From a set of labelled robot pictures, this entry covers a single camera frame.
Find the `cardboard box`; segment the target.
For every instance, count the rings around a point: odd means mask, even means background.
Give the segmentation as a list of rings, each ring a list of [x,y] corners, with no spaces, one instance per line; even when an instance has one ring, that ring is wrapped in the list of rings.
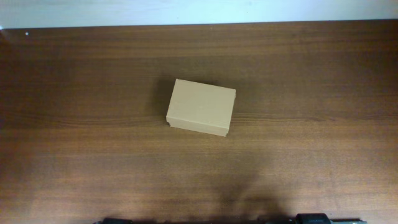
[[[236,90],[177,79],[166,121],[173,128],[227,136]]]

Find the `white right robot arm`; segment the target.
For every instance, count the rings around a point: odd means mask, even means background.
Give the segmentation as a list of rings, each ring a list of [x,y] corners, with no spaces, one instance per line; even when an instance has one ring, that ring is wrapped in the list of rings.
[[[295,217],[296,224],[331,224],[324,213],[299,213]]]

